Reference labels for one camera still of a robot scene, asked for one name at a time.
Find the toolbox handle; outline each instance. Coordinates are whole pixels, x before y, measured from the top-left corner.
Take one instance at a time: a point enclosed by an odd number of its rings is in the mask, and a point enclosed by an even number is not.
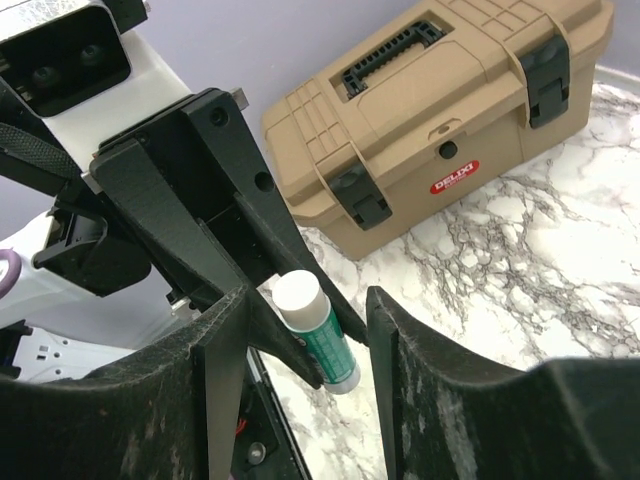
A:
[[[367,89],[364,79],[385,63],[400,55],[407,48],[416,43],[422,43],[424,48],[427,48],[444,36],[445,32],[424,20],[407,27],[345,70],[342,74],[342,83],[347,89],[347,96],[351,99],[364,92]]]

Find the red delixi label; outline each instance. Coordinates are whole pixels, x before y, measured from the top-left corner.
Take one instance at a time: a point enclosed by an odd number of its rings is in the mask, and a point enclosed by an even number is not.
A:
[[[450,175],[447,175],[442,180],[437,181],[433,185],[431,185],[431,193],[437,195],[438,193],[444,192],[447,188],[453,187],[460,180],[464,180],[469,175],[474,173],[480,167],[480,162],[477,160],[472,160],[471,162],[463,165],[458,170],[453,172]]]

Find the metal screw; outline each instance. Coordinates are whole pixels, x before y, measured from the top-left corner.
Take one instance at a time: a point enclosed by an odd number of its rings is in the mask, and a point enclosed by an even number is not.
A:
[[[267,456],[267,447],[260,442],[254,442],[249,447],[248,460],[251,465],[260,465]]]
[[[229,91],[233,99],[238,104],[238,108],[242,111],[249,106],[249,100],[241,88],[233,88]]]

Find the tan toolbox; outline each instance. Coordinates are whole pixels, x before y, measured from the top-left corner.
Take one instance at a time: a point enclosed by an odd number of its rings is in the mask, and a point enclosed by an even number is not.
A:
[[[357,260],[587,123],[604,0],[425,0],[263,117],[301,226]]]

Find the white glue stick cap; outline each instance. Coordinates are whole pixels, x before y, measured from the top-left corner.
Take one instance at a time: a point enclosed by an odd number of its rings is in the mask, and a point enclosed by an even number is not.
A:
[[[273,303],[290,330],[315,330],[329,316],[329,299],[320,288],[318,278],[306,270],[286,273],[276,282]]]

